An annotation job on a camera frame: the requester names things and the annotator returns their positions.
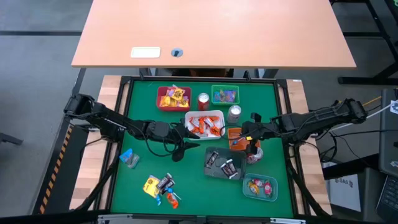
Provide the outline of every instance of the wooden board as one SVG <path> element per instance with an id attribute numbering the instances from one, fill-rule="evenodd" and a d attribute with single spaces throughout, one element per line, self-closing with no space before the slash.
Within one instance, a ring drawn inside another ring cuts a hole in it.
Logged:
<path id="1" fill-rule="evenodd" d="M 104 77 L 103 84 L 99 92 L 98 102 L 105 104 L 111 109 L 114 108 L 119 91 L 120 79 L 120 76 L 106 75 Z M 307 113 L 308 106 L 302 82 L 300 80 L 287 80 L 287 84 L 292 111 L 296 113 Z M 121 101 L 121 109 L 119 111 L 123 111 L 124 105 L 126 104 L 127 87 L 125 86 L 124 89 L 125 91 Z M 282 103 L 282 112 L 286 113 L 282 88 L 279 88 L 279 94 L 280 101 Z M 99 133 L 89 133 L 88 142 L 98 139 L 99 137 Z M 309 139 L 308 142 L 316 144 L 314 139 Z M 72 196 L 70 209 L 79 206 L 98 183 L 105 147 L 106 143 L 104 141 L 100 141 L 97 144 L 88 146 L 85 149 L 78 178 L 76 180 L 75 191 Z M 323 179 L 322 167 L 317 149 L 315 149 L 313 146 L 303 145 L 300 147 L 300 155 L 307 188 L 314 196 L 315 200 L 321 205 L 321 207 L 326 212 L 331 214 L 330 202 L 326 192 L 326 185 Z M 298 203 L 298 212 L 300 214 L 304 214 L 301 192 L 296 185 L 295 192 Z M 99 206 L 100 208 L 105 208 L 107 193 L 108 184 L 106 184 L 104 187 L 101 203 Z"/>
<path id="2" fill-rule="evenodd" d="M 356 67 L 328 0 L 94 0 L 72 66 Z"/>

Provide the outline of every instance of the plastic container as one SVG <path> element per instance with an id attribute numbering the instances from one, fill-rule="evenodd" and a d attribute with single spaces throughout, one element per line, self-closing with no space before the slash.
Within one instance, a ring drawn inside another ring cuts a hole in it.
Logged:
<path id="1" fill-rule="evenodd" d="M 206 162 L 214 151 L 218 152 L 217 159 L 210 168 L 207 168 Z M 233 160 L 233 164 L 238 172 L 238 174 L 232 177 L 231 180 L 241 180 L 246 172 L 246 153 L 241 151 L 231 151 L 229 149 L 220 147 L 208 147 L 206 149 L 205 162 L 203 163 L 205 167 L 205 175 L 229 179 L 220 168 L 220 166 L 223 165 L 228 159 Z"/>
<path id="2" fill-rule="evenodd" d="M 240 134 L 241 132 L 242 132 L 241 128 L 229 128 L 228 129 L 228 139 L 238 138 L 239 137 L 238 134 Z M 238 144 L 233 146 L 232 145 L 233 141 L 234 140 L 228 140 L 230 150 L 238 150 L 238 151 L 246 150 L 246 146 L 250 143 L 248 140 L 242 139 L 242 140 L 238 141 Z M 260 141 L 257 141 L 256 146 L 261 147 Z"/>
<path id="3" fill-rule="evenodd" d="M 179 88 L 185 90 L 184 96 L 187 96 L 189 99 L 189 107 L 181 108 L 181 107 L 171 107 L 171 106 L 164 106 L 164 107 L 159 106 L 161 97 L 166 95 L 167 90 L 169 88 L 170 88 L 170 86 L 160 86 L 157 89 L 156 107 L 158 107 L 158 109 L 160 109 L 162 111 L 189 111 L 191 109 L 191 104 L 192 104 L 192 100 L 191 100 L 192 91 L 191 91 L 191 88 L 189 88 L 189 87 L 179 87 Z"/>
<path id="4" fill-rule="evenodd" d="M 253 192 L 251 192 L 250 188 L 248 187 L 248 182 L 252 179 L 259 179 L 259 180 L 268 180 L 271 184 L 272 187 L 272 193 L 271 196 L 268 197 L 266 196 L 264 187 L 259 187 L 259 194 L 256 195 Z M 242 188 L 243 194 L 246 197 L 249 198 L 254 198 L 254 199 L 259 199 L 259 200 L 265 200 L 268 202 L 275 202 L 278 198 L 278 181 L 275 180 L 273 177 L 269 177 L 266 175 L 258 175 L 258 174 L 246 174 L 243 179 L 243 188 Z"/>
<path id="5" fill-rule="evenodd" d="M 214 94 L 219 90 L 236 90 L 235 102 L 214 102 Z M 214 105 L 237 105 L 239 104 L 239 87 L 232 85 L 212 85 L 211 86 L 211 103 Z"/>
<path id="6" fill-rule="evenodd" d="M 185 127 L 188 128 L 188 130 L 193 129 L 193 126 L 189 120 L 191 117 L 201 117 L 201 116 L 218 116 L 220 119 L 218 121 L 215 121 L 215 125 L 217 128 L 221 128 L 225 126 L 225 121 L 224 121 L 224 114 L 222 111 L 216 110 L 216 111 L 189 111 L 188 113 L 185 114 Z M 223 131 L 221 132 L 221 135 L 225 134 L 225 128 L 223 128 Z M 221 136 L 208 136 L 208 137 L 200 137 L 200 139 L 189 139 L 192 141 L 201 141 L 201 140 L 214 140 L 214 139 L 220 139 Z"/>

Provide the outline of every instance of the metal grommet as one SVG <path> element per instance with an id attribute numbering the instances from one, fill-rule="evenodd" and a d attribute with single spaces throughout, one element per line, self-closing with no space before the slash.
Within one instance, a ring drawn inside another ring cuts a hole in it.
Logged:
<path id="1" fill-rule="evenodd" d="M 183 54 L 183 50 L 181 48 L 174 48 L 172 50 L 172 56 L 173 57 L 181 57 Z"/>

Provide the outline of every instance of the green table mat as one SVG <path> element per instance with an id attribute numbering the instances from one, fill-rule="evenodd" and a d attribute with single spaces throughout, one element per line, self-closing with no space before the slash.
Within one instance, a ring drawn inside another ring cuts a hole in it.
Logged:
<path id="1" fill-rule="evenodd" d="M 178 122 L 185 117 L 185 112 L 167 112 L 159 110 L 156 105 L 157 89 L 160 86 L 189 86 L 192 89 L 191 111 L 197 110 L 197 96 L 200 93 L 211 95 L 212 85 L 239 86 L 240 107 L 242 114 L 239 125 L 250 120 L 250 114 L 257 112 L 262 121 L 277 116 L 274 86 L 269 84 L 248 83 L 205 83 L 205 82 L 148 82 L 135 81 L 129 118 L 153 119 L 155 121 Z M 209 110 L 221 110 L 226 119 L 229 106 L 216 106 L 210 103 Z M 289 185 L 285 168 L 282 141 L 270 139 L 261 142 L 264 151 L 263 159 L 253 165 L 247 165 L 247 173 L 268 175 L 278 181 L 278 198 L 275 202 L 265 202 L 245 197 L 242 193 L 242 182 L 217 179 L 205 176 L 203 165 L 205 150 L 209 146 L 228 148 L 224 139 L 197 141 L 200 147 L 185 151 L 180 162 L 173 162 L 171 156 L 157 157 L 151 154 L 145 141 L 138 141 L 127 133 L 124 136 L 122 153 L 132 148 L 141 159 L 135 169 L 129 169 L 119 163 L 114 188 L 111 212 L 113 213 L 148 213 L 169 215 L 216 215 L 242 217 L 293 217 Z M 158 154 L 166 154 L 163 144 L 149 141 L 151 149 Z M 179 207 L 173 209 L 165 195 L 162 204 L 146 194 L 142 187 L 148 176 L 162 179 L 169 172 L 175 181 L 174 192 L 182 198 Z"/>

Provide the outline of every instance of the gray floor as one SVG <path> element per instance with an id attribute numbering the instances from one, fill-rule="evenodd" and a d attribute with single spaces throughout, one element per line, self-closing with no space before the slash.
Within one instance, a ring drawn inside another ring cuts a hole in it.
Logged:
<path id="1" fill-rule="evenodd" d="M 398 39 L 396 24 L 383 1 L 373 4 L 389 34 Z M 82 30 L 90 0 L 2 0 L 0 30 Z M 333 6 L 344 31 L 374 31 L 376 26 L 364 5 Z M 24 140 L 23 145 L 0 144 L 0 217 L 30 212 L 62 110 L 78 70 L 70 63 L 78 37 L 5 37 L 0 36 L 0 131 Z M 303 80 L 310 109 L 330 105 L 334 100 L 354 98 L 362 102 L 380 95 L 382 87 L 341 86 L 342 76 L 370 77 L 392 62 L 381 39 L 347 39 L 356 70 L 281 70 L 277 78 Z M 134 69 L 89 69 L 81 88 L 95 98 L 103 75 L 130 75 Z M 379 129 L 375 117 L 339 133 Z M 347 137 L 359 156 L 378 150 L 377 134 Z M 320 149 L 332 145 L 329 137 L 318 142 Z M 339 142 L 336 159 L 355 159 Z"/>

